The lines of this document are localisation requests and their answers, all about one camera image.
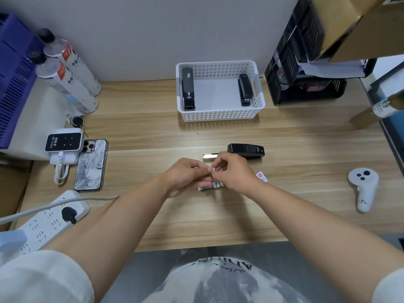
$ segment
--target red label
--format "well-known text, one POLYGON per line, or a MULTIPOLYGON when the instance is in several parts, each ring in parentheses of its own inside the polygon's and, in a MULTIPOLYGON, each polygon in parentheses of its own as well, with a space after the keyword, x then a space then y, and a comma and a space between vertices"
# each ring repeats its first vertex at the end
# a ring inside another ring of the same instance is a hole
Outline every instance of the red label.
POLYGON ((72 55, 72 47, 68 43, 68 47, 62 52, 62 56, 64 60, 68 60, 71 55, 72 55))
POLYGON ((63 78, 65 77, 66 74, 66 67, 63 65, 62 62, 60 62, 60 68, 57 71, 57 75, 60 77, 60 79, 63 81, 63 78))

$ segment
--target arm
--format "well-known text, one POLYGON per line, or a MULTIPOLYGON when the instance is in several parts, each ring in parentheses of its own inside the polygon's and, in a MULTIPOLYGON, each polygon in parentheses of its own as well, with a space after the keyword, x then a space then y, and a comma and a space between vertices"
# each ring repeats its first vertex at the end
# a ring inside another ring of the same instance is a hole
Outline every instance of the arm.
POLYGON ((377 284, 404 267, 404 253, 309 201, 258 179, 247 161, 220 153, 213 181, 255 201, 276 227, 350 302, 370 302, 377 284))
POLYGON ((100 301, 133 254, 164 201, 212 184, 211 167, 182 158, 169 170, 101 207, 45 249, 62 252, 87 273, 100 301))

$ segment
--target white sleeve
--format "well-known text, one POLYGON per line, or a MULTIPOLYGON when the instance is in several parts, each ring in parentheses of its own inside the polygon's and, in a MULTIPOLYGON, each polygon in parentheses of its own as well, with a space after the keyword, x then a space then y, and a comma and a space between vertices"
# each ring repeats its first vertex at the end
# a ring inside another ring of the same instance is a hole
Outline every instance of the white sleeve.
POLYGON ((372 303, 404 302, 404 268, 391 272, 377 285, 372 303))
POLYGON ((67 255, 37 251, 0 268, 0 293, 4 302, 94 302, 86 272, 67 255))

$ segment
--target hand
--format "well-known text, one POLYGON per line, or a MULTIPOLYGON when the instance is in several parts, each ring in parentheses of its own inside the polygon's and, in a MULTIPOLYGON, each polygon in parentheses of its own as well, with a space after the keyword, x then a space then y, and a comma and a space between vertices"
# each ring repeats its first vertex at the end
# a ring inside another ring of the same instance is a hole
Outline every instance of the hand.
POLYGON ((222 182, 238 193, 246 194, 251 182, 256 179, 247 160, 238 154, 220 152, 212 164, 213 182, 222 182))
POLYGON ((209 187, 212 185, 210 173, 213 168, 199 160, 181 158, 162 174, 169 184, 168 198, 174 198, 191 187, 209 187))

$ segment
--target purple plastic crate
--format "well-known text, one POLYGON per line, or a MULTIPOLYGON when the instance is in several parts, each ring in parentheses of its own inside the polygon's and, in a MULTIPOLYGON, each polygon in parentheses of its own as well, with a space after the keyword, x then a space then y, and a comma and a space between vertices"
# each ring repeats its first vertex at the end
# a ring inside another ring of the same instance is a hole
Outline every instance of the purple plastic crate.
POLYGON ((7 149, 36 79, 32 50, 44 44, 14 15, 0 13, 0 149, 7 149))

